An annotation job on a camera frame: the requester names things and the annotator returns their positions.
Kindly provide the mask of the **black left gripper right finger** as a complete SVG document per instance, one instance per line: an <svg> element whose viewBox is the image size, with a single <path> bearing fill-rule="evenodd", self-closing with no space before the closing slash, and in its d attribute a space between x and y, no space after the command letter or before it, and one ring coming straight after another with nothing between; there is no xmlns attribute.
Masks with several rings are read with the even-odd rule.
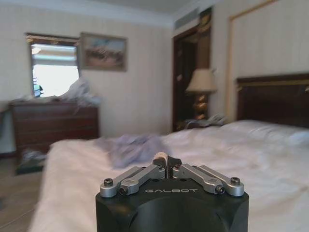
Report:
<svg viewBox="0 0 309 232"><path fill-rule="evenodd" d="M230 196L243 196L244 184L238 177L227 177L205 165L184 164L180 159L169 156L169 175L177 179L192 179L201 185L205 192Z"/></svg>

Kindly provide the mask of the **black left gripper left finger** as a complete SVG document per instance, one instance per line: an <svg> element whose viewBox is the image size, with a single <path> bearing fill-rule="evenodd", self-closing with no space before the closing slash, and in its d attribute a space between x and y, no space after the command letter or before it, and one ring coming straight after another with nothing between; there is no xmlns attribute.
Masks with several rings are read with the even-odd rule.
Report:
<svg viewBox="0 0 309 232"><path fill-rule="evenodd" d="M100 196L112 198L118 193L128 196L137 193L140 186L150 179L166 178L169 173L168 160L165 152L158 152L147 167L134 166L115 178L104 179L100 185Z"/></svg>

